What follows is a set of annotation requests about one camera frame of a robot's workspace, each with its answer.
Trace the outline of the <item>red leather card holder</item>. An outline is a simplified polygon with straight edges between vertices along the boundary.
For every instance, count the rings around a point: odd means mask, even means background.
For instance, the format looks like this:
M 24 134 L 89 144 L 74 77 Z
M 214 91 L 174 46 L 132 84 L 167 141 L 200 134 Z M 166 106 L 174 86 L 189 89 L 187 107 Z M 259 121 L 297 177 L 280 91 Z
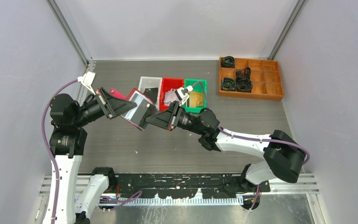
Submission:
M 133 88 L 127 96 L 124 96 L 114 88 L 110 90 L 110 94 L 114 97 L 136 103 L 137 106 L 135 108 L 122 114 L 121 117 L 140 131 L 144 131 L 149 124 L 146 122 L 146 118 L 158 111 L 155 103 L 136 88 Z

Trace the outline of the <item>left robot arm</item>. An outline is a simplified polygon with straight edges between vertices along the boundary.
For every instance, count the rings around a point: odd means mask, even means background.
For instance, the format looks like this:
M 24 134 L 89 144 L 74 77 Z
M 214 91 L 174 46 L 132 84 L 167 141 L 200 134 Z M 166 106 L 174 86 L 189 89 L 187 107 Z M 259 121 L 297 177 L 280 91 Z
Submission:
M 54 129 L 50 140 L 44 141 L 52 163 L 45 224 L 88 224 L 102 194 L 117 189 L 113 168 L 97 167 L 92 171 L 86 189 L 75 199 L 78 171 L 88 135 L 84 126 L 102 117 L 121 116 L 137 104 L 116 98 L 104 88 L 96 89 L 88 98 L 80 105 L 70 95 L 61 93 L 53 96 L 48 104 Z

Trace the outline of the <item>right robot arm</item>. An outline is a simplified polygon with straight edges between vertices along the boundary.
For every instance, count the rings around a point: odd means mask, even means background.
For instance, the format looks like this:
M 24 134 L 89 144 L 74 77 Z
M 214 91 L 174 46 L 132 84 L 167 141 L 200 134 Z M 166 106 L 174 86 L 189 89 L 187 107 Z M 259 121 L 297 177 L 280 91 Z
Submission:
M 246 165 L 241 174 L 240 185 L 247 192 L 275 178 L 296 183 L 302 166 L 310 159 L 309 152 L 285 132 L 274 130 L 265 135 L 233 132 L 221 127 L 209 108 L 203 108 L 195 116 L 186 112 L 179 102 L 174 102 L 145 121 L 168 131 L 178 127 L 198 134 L 199 143 L 208 151 L 238 152 L 261 158 L 257 164 Z

